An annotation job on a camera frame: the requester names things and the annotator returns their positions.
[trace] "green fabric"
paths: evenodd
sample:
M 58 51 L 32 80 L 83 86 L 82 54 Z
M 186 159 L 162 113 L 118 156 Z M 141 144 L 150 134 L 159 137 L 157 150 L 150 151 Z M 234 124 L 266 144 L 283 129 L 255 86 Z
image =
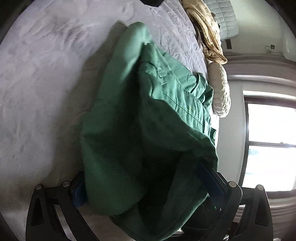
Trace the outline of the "green fabric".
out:
M 135 240 L 164 240 L 205 200 L 196 164 L 217 170 L 213 89 L 161 51 L 143 23 L 116 45 L 81 145 L 92 208 Z

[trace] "metal screw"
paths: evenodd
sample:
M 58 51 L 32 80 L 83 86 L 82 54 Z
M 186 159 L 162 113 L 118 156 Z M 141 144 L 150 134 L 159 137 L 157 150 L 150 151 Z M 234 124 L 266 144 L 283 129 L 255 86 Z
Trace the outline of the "metal screw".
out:
M 70 182 L 69 181 L 64 181 L 62 185 L 63 185 L 64 188 L 66 188 L 66 187 L 68 187 L 70 185 Z
M 260 191 L 263 191 L 264 190 L 264 187 L 262 185 L 257 185 L 257 188 L 260 190 Z
M 237 186 L 237 184 L 235 182 L 229 182 L 229 186 L 231 186 L 232 188 L 235 188 Z
M 35 187 L 36 190 L 40 190 L 41 188 L 42 188 L 42 185 L 41 185 L 41 184 L 38 184 L 38 185 Z

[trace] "bed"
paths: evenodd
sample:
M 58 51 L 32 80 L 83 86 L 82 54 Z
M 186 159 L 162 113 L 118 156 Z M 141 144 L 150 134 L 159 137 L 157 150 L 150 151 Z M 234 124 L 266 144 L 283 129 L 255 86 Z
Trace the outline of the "bed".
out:
M 139 0 L 35 0 L 1 43 L 0 210 L 20 240 L 34 187 L 59 185 L 82 169 L 81 117 L 114 45 L 135 21 L 148 26 L 159 47 L 207 78 L 202 47 L 179 0 L 158 8 Z M 211 121 L 218 131 L 213 112 Z M 100 240 L 131 240 L 107 217 L 87 206 L 80 211 Z

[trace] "green cloth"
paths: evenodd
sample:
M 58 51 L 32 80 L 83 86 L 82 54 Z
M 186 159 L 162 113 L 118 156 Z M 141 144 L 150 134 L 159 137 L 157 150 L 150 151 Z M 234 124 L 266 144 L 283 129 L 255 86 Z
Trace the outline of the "green cloth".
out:
M 92 208 L 135 240 L 164 240 L 206 199 L 196 165 L 217 170 L 213 89 L 160 50 L 143 23 L 114 49 L 81 145 Z

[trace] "white wall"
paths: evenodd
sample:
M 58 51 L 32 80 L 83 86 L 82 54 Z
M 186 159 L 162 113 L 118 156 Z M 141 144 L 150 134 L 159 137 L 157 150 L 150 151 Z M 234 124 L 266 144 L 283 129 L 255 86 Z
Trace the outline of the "white wall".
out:
M 259 81 L 229 80 L 231 108 L 220 119 L 217 154 L 218 170 L 228 181 L 239 181 L 245 145 L 245 110 L 243 90 L 263 91 L 296 96 L 296 88 Z
M 264 53 L 265 46 L 275 45 L 275 52 L 282 52 L 280 15 L 265 0 L 231 0 L 239 35 L 231 39 L 232 50 L 225 42 L 223 51 L 237 53 Z

